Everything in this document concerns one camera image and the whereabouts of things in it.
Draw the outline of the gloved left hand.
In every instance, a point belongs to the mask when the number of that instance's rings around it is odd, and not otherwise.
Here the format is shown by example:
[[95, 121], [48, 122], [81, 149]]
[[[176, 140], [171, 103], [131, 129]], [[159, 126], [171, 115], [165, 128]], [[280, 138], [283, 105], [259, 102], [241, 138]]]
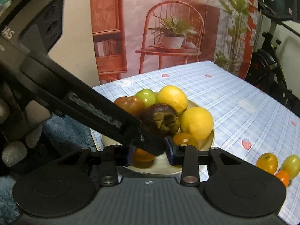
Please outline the gloved left hand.
[[34, 100], [25, 109], [1, 99], [1, 163], [12, 167], [34, 148], [51, 113]]

